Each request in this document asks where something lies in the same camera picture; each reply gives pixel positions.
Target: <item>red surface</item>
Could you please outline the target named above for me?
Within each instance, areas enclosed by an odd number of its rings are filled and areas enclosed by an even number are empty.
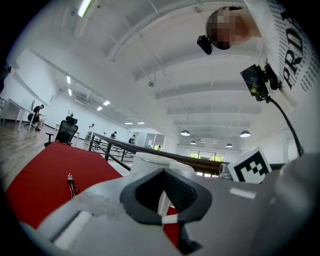
[[[53,142],[32,159],[6,191],[19,221],[33,228],[71,199],[67,175],[71,173],[77,194],[100,182],[122,177],[100,154]]]
[[[166,215],[174,215],[177,214],[175,208],[169,207],[168,212]],[[164,224],[163,231],[169,237],[170,241],[175,245],[178,246],[178,238],[179,238],[179,226],[178,224]]]

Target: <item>chair headrest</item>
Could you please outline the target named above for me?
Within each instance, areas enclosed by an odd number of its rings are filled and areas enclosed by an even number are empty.
[[[74,119],[74,118],[71,117],[71,116],[67,116],[67,117],[65,118],[65,120],[66,120],[68,123],[71,123],[71,124],[73,124],[73,125],[75,125],[75,124],[78,122],[78,119]]]

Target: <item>mesh chair back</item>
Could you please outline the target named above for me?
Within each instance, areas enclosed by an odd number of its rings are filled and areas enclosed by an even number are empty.
[[[58,134],[55,137],[55,140],[62,143],[71,142],[77,130],[78,130],[77,125],[63,120],[61,121],[60,129],[58,131]]]

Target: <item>white table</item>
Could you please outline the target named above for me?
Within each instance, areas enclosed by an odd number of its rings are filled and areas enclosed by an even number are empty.
[[[56,123],[55,124],[55,128],[54,128],[54,133],[53,133],[53,141],[56,139],[56,133],[59,131],[59,129],[60,129],[60,124]],[[75,141],[75,145],[74,146],[76,147],[77,144],[78,144],[80,132],[76,131],[75,134],[76,134],[76,141]]]
[[[18,114],[16,115],[16,119],[15,119],[15,122],[18,121],[18,117],[19,117],[19,114],[21,113],[21,116],[20,116],[20,122],[19,122],[19,126],[18,126],[18,132],[20,132],[20,127],[21,127],[21,122],[22,122],[22,117],[24,115],[25,112],[27,113],[30,113],[32,114],[32,118],[30,120],[30,126],[29,126],[29,131],[31,130],[31,125],[32,125],[32,121],[34,120],[34,117],[35,117],[35,112],[33,112],[32,110],[29,110],[29,109],[26,109],[24,108],[23,106],[20,106],[18,103],[14,102],[12,99],[8,99],[5,104],[4,104],[4,107],[3,107],[3,110],[2,112],[0,113],[0,123],[1,123],[1,119],[3,119],[3,121],[5,122],[6,121],[6,114],[7,114],[7,111],[8,111],[8,108],[9,108],[9,105],[12,104],[14,106],[16,106],[17,108],[19,108],[19,112]]]

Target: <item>floor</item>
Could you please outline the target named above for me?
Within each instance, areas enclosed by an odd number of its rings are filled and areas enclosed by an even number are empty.
[[[18,124],[11,121],[0,123],[0,179],[2,188],[7,190],[10,183],[18,175],[18,173],[44,148],[44,144],[48,142],[49,136],[46,133],[54,133],[51,127],[42,127],[41,131],[27,130],[22,123],[20,132],[17,132]],[[79,139],[77,148],[88,150],[89,145],[84,144],[83,139]],[[129,174],[125,168],[110,161],[121,175]]]

